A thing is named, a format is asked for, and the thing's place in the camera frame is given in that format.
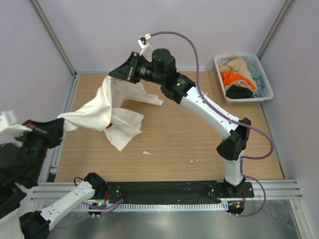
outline white cloth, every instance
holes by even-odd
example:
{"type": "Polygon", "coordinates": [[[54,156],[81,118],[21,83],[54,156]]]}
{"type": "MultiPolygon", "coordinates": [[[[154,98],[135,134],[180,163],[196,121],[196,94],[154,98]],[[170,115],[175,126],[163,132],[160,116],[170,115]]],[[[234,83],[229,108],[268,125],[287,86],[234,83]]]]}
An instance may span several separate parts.
{"type": "Polygon", "coordinates": [[[3,111],[0,115],[0,135],[18,137],[23,132],[31,131],[29,127],[22,124],[15,124],[16,119],[13,111],[3,111]]]}
{"type": "Polygon", "coordinates": [[[144,115],[120,108],[124,100],[134,100],[161,106],[157,95],[148,94],[141,83],[132,84],[107,76],[95,98],[75,112],[63,113],[64,130],[79,126],[104,131],[107,139],[121,151],[131,139],[141,133],[144,115]]]}

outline wooden table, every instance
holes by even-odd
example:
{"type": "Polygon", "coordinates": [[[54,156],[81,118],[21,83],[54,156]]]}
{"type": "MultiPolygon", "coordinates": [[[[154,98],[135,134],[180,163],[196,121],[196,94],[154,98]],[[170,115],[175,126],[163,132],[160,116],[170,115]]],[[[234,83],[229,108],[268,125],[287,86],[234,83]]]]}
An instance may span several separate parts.
{"type": "MultiPolygon", "coordinates": [[[[184,72],[195,79],[195,72],[184,72]]],[[[106,74],[81,76],[72,110],[94,98],[106,74]]],[[[226,106],[215,72],[200,72],[201,89],[231,114],[247,117],[252,125],[269,133],[261,106],[226,106]]],[[[216,151],[221,137],[192,111],[166,99],[158,85],[144,82],[150,94],[164,100],[162,106],[125,101],[123,108],[145,115],[142,133],[119,152],[103,132],[86,128],[68,132],[58,166],[56,182],[72,182],[96,172],[106,181],[190,181],[222,180],[224,160],[216,151]]],[[[246,155],[261,156],[270,149],[269,142],[251,131],[246,155]]],[[[275,153],[259,161],[245,160],[244,172],[258,179],[282,179],[275,153]]]]}

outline white plastic basket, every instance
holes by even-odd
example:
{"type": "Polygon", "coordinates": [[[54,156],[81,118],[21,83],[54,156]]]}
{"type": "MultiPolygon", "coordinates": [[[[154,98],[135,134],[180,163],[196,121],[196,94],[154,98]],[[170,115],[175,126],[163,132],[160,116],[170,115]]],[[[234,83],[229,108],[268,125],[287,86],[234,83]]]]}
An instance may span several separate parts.
{"type": "Polygon", "coordinates": [[[264,71],[264,69],[263,69],[258,57],[256,55],[253,55],[253,54],[245,54],[245,53],[235,53],[235,54],[240,56],[240,57],[242,57],[247,63],[252,64],[253,67],[255,67],[256,70],[261,73],[261,75],[264,77],[265,87],[263,88],[263,91],[262,91],[262,97],[259,97],[259,98],[230,99],[230,98],[226,97],[226,91],[225,91],[225,88],[224,88],[223,79],[222,79],[222,77],[220,75],[218,63],[226,61],[227,57],[230,57],[230,56],[232,56],[234,54],[226,54],[226,55],[215,56],[215,58],[214,58],[215,66],[216,66],[216,70],[217,70],[220,86],[221,86],[221,88],[223,90],[223,94],[224,94],[224,97],[225,97],[226,105],[233,106],[233,105],[256,104],[256,103],[260,103],[260,102],[265,101],[265,100],[270,100],[272,97],[274,97],[274,92],[271,89],[271,86],[270,86],[270,83],[269,83],[268,78],[266,76],[266,73],[265,73],[265,71],[264,71]]]}

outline gray wall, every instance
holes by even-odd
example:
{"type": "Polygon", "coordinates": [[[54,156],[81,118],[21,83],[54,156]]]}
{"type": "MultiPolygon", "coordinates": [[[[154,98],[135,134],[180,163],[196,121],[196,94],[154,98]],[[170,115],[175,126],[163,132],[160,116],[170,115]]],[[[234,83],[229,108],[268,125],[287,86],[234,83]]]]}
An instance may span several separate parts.
{"type": "Polygon", "coordinates": [[[0,111],[15,110],[20,122],[56,118],[71,84],[27,0],[0,1],[0,84],[0,111]]]}
{"type": "Polygon", "coordinates": [[[319,1],[298,0],[262,58],[274,90],[263,104],[288,178],[319,226],[319,1]]]}
{"type": "MultiPolygon", "coordinates": [[[[200,68],[218,53],[257,53],[284,0],[39,0],[74,68],[108,71],[140,51],[138,37],[174,30],[198,48],[200,68]]],[[[157,36],[179,69],[195,69],[191,47],[176,36],[157,36]]]]}

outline cable clip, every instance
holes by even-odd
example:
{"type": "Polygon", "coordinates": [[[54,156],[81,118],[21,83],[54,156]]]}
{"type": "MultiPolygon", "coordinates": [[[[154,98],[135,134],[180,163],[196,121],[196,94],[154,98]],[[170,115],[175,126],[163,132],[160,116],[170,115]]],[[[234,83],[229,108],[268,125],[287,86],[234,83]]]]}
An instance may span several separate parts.
{"type": "Polygon", "coordinates": [[[148,40],[151,38],[150,34],[146,34],[145,36],[140,36],[139,40],[138,40],[138,44],[141,47],[141,52],[140,52],[140,56],[145,56],[147,57],[148,55],[150,55],[153,51],[152,46],[148,43],[148,40]]]}

